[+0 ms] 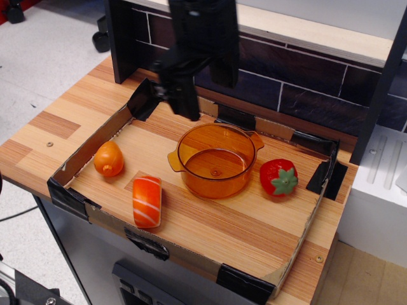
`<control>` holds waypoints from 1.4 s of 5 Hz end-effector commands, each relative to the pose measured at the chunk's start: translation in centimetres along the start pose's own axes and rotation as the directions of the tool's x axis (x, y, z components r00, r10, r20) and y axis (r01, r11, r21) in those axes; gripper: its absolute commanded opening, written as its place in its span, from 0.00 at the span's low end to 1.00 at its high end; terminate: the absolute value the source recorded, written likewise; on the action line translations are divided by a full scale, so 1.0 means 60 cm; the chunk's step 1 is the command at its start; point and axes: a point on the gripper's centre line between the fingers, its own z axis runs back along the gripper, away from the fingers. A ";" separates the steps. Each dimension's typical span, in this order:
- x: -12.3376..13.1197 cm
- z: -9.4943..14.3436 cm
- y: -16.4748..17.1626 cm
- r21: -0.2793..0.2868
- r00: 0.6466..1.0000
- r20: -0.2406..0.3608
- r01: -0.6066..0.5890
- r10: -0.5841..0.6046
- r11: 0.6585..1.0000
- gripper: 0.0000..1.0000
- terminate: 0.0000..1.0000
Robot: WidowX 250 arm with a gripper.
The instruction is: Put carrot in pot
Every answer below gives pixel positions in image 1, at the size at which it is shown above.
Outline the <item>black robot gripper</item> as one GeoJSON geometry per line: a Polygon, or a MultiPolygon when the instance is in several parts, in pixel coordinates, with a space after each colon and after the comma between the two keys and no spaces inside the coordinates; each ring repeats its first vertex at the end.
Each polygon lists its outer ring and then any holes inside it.
{"type": "Polygon", "coordinates": [[[169,1],[176,43],[158,60],[158,75],[174,114],[200,119],[193,76],[209,66],[213,83],[238,81],[239,33],[235,1],[169,1]]]}

